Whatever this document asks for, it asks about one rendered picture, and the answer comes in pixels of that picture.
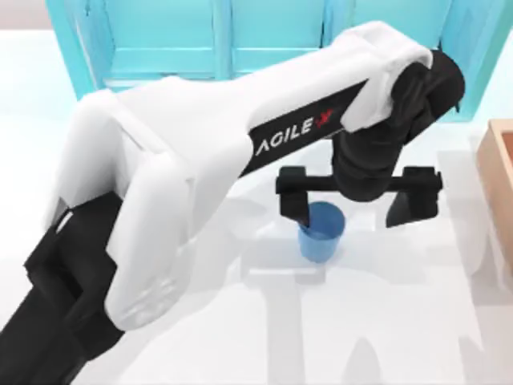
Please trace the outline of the blue cup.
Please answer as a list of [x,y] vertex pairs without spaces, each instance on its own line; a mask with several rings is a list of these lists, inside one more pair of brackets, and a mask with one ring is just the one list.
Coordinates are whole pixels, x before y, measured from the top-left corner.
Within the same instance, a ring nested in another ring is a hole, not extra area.
[[301,256],[317,264],[326,263],[336,252],[345,231],[345,214],[328,201],[309,204],[309,226],[299,225]]

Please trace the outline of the light blue rack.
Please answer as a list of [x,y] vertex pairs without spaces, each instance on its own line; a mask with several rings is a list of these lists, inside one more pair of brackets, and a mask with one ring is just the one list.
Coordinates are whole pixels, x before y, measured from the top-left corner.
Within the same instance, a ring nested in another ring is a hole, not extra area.
[[449,55],[474,118],[513,28],[513,0],[44,0],[77,97],[178,75],[220,80],[328,46],[371,21]]

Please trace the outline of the shallow salmon-coloured box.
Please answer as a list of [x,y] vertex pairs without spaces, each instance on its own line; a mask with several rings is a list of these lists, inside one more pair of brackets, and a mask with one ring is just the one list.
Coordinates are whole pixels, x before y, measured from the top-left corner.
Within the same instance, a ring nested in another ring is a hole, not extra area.
[[479,177],[513,290],[513,118],[491,119],[476,152]]

